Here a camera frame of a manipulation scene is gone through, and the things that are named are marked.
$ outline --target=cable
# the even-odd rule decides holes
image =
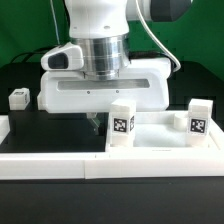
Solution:
[[[56,19],[56,16],[55,16],[53,0],[50,0],[50,4],[51,4],[51,11],[52,11],[53,19],[54,19],[56,38],[57,38],[58,45],[60,45],[60,39],[59,39],[59,33],[58,33],[58,24],[57,24],[57,19]]]
[[[174,61],[176,67],[174,68],[174,72],[178,71],[181,68],[181,64],[178,61],[178,59],[157,39],[157,37],[152,33],[152,31],[149,29],[148,25],[146,24],[140,7],[139,7],[139,0],[135,0],[136,2],[136,7],[137,7],[137,14],[139,17],[139,20],[142,24],[142,26],[144,27],[145,31],[148,33],[148,35],[152,38],[152,40],[157,44],[157,46],[172,60]]]
[[[27,55],[27,56],[22,60],[22,62],[27,62],[33,55],[35,55],[35,54],[45,54],[46,51],[48,51],[48,50],[50,50],[54,47],[56,47],[56,46],[42,47],[42,48],[39,48],[35,51],[24,52],[24,53],[18,54],[10,61],[10,63],[13,63],[17,58],[19,58],[20,56],[24,56],[24,55]]]

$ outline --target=small white block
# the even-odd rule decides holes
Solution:
[[[174,114],[174,129],[177,131],[186,131],[187,130],[187,120],[188,113],[187,112],[178,112]]]
[[[30,102],[30,91],[27,88],[15,89],[9,96],[10,110],[25,110]]]
[[[191,100],[188,111],[187,145],[208,147],[212,105],[211,100]]]
[[[133,146],[135,139],[136,102],[118,99],[111,104],[110,144]]]
[[[38,110],[45,110],[42,104],[41,92],[37,96],[37,105],[38,105]]]

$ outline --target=white box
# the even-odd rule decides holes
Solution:
[[[208,147],[212,105],[211,100],[191,100],[188,108],[187,145]]]
[[[110,144],[132,146],[135,138],[136,102],[118,99],[111,104],[109,125]]]
[[[15,89],[9,96],[10,110],[25,110],[30,102],[30,91],[27,88]]]

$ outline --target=white base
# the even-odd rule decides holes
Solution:
[[[107,143],[105,153],[0,154],[0,179],[224,176],[224,133],[221,129],[212,121],[210,147],[185,147],[180,141],[183,132],[171,131],[175,113],[137,113],[136,127],[139,130],[145,130],[147,125],[157,125],[159,129],[167,127],[165,132],[169,132],[173,140],[176,136],[176,142],[167,141],[167,136],[168,145],[153,146],[147,134],[139,138],[142,131],[136,131],[135,147],[110,147]]]

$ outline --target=metal cylinder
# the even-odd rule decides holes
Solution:
[[[81,69],[90,80],[110,80],[121,68],[129,64],[127,35],[102,39],[72,39],[81,47],[84,67]]]

